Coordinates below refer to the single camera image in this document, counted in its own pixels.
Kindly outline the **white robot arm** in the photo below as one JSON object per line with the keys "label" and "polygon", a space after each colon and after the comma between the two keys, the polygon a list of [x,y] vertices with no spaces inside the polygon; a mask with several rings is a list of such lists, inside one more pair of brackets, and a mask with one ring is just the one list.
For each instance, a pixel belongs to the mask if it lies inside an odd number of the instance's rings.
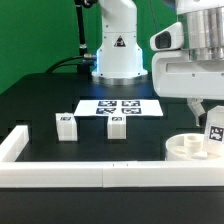
{"label": "white robot arm", "polygon": [[[177,21],[150,38],[152,82],[160,97],[185,98],[196,117],[205,99],[224,100],[224,0],[167,0]],[[128,85],[146,77],[132,0],[99,0],[102,44],[93,80]]]}

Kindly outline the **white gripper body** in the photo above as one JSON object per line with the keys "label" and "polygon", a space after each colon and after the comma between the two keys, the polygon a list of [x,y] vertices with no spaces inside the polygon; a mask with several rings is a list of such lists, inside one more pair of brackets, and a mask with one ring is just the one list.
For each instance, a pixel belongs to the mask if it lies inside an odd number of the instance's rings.
{"label": "white gripper body", "polygon": [[152,79],[160,97],[224,100],[224,48],[184,49],[176,22],[150,39]]}

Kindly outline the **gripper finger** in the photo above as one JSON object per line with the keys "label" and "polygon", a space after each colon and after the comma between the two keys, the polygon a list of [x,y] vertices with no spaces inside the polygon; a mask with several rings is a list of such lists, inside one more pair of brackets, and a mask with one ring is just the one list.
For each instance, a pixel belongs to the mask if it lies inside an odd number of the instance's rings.
{"label": "gripper finger", "polygon": [[196,121],[196,125],[198,127],[201,126],[202,124],[202,118],[204,116],[204,108],[202,106],[202,99],[198,99],[198,98],[188,98],[187,99],[187,105],[190,108],[190,110],[192,111],[194,117],[195,117],[195,121]]}

